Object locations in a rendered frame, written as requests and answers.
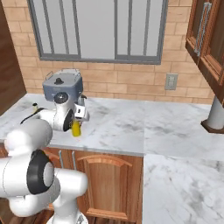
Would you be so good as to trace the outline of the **brown wooden tall panel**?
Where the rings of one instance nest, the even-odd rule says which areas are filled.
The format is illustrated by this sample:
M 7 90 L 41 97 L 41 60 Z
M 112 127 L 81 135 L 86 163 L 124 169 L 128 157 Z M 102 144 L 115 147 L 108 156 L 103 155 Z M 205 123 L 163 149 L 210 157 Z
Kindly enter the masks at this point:
M 25 94 L 25 84 L 0 0 L 0 116 Z

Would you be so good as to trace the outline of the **grey framed window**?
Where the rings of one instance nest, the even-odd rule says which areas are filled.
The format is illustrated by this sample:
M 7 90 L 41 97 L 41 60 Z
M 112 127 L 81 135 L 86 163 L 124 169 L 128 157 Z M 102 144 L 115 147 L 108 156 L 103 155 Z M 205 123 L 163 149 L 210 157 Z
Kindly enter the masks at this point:
M 168 0 L 27 0 L 41 60 L 159 65 Z

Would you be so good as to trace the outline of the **brown wooden wall cupboard door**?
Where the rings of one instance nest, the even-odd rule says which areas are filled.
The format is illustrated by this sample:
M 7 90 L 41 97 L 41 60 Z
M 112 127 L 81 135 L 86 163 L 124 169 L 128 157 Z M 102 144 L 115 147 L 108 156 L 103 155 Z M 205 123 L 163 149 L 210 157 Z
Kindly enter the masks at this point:
M 194 61 L 195 64 L 199 63 L 200 58 L 194 52 L 194 47 L 196 43 L 197 32 L 199 29 L 200 13 L 202 8 L 203 8 L 202 0 L 192 0 L 192 8 L 187 28 L 185 48 L 192 57 L 192 60 Z
M 224 108 L 224 0 L 211 0 L 199 70 Z

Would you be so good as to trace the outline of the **grey wall outlet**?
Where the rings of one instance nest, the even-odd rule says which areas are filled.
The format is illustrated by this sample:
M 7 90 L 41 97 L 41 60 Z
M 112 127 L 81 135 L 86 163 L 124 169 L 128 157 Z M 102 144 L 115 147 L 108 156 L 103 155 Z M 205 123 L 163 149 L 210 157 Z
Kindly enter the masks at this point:
M 168 73 L 166 75 L 164 89 L 175 90 L 177 86 L 178 76 L 179 75 L 177 73 Z

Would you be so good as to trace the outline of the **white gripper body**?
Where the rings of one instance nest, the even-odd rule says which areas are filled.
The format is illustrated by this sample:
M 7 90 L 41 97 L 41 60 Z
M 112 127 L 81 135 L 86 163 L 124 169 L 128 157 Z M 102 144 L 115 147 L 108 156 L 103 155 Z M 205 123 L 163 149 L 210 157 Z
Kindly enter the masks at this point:
M 78 102 L 75 104 L 75 112 L 74 116 L 76 119 L 82 122 L 86 122 L 89 120 L 89 113 L 87 108 L 85 107 L 84 98 L 79 98 Z

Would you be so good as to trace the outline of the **brown arched base cupboard door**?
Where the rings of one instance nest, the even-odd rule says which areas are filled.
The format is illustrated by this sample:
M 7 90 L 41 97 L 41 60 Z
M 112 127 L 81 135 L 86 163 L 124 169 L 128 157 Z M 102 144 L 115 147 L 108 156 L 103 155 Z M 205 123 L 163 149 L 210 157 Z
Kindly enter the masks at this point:
M 60 149 L 56 148 L 44 148 L 44 153 L 50 158 L 56 168 L 61 168 L 60 157 L 58 154 L 59 150 Z
M 75 152 L 78 171 L 87 175 L 87 190 L 78 198 L 86 216 L 136 222 L 142 192 L 142 157 Z

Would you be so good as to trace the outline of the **brown paper towel holder base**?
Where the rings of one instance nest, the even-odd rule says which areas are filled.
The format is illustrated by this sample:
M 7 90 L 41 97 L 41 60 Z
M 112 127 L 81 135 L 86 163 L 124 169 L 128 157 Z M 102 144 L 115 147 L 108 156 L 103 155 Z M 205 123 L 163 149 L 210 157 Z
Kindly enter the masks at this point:
M 207 120 L 204 120 L 200 123 L 204 129 L 209 132 L 209 133 L 214 133 L 214 134 L 224 134 L 224 127 L 222 129 L 213 129 L 207 125 Z

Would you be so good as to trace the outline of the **white paper towel roll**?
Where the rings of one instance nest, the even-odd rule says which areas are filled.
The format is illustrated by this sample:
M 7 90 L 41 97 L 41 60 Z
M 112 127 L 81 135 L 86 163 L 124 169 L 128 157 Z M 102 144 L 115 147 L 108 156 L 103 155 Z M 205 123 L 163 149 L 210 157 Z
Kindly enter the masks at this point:
M 224 128 L 224 108 L 217 97 L 213 98 L 213 104 L 209 112 L 206 124 L 213 129 L 221 130 Z

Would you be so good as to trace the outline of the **blue-grey square countertop appliance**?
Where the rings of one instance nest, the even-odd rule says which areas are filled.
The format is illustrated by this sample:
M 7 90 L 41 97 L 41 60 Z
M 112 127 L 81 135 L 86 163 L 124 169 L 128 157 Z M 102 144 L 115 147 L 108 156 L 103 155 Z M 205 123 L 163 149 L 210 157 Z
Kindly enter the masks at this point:
M 45 98 L 52 102 L 58 92 L 66 92 L 75 103 L 83 92 L 83 82 L 79 69 L 62 69 L 49 73 L 42 83 Z

